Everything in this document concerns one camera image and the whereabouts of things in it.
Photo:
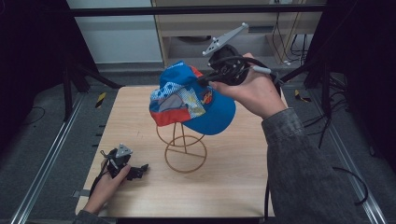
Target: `table top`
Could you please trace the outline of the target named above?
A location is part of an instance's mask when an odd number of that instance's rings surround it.
[[[84,189],[90,189],[100,172],[103,156],[120,143],[133,150],[129,163],[149,168],[141,179],[125,181],[108,202],[102,217],[263,217],[267,181],[266,141],[262,119],[236,103],[232,124],[222,133],[206,135],[205,163],[191,173],[180,173],[165,160],[167,145],[156,132],[149,114],[149,95],[158,86],[123,87],[119,90],[105,131],[88,173]],[[172,139],[173,126],[159,128]],[[187,127],[185,134],[201,137]],[[194,144],[202,150],[202,144]],[[170,164],[190,169],[199,162],[186,155],[167,154]],[[78,200],[76,213],[88,197]],[[273,216],[270,203],[269,215]]]

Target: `sleeve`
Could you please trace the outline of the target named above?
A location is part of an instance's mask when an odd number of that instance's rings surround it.
[[[361,223],[345,181],[309,142],[292,108],[262,122],[278,223]]]
[[[73,224],[109,224],[104,219],[98,217],[97,215],[91,214],[87,211],[80,210],[78,215],[73,221]]]

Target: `left hand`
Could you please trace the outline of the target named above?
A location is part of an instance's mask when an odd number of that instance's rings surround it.
[[[96,184],[96,187],[88,200],[83,210],[98,215],[102,210],[105,203],[114,195],[117,191],[120,183],[125,179],[131,169],[130,165],[126,165],[120,170],[120,173],[112,178],[110,173],[105,170],[105,174]]]

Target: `baseball cap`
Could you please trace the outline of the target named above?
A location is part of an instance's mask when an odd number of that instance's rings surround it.
[[[201,86],[202,76],[183,61],[167,67],[160,75],[160,88],[150,95],[149,113],[159,127],[181,122],[202,134],[224,131],[233,121],[235,102],[210,86]]]

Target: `wall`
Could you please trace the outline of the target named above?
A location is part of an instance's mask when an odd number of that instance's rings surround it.
[[[67,3],[70,8],[151,7],[149,0],[67,0]],[[76,21],[98,68],[103,64],[163,63],[153,16],[81,17]]]

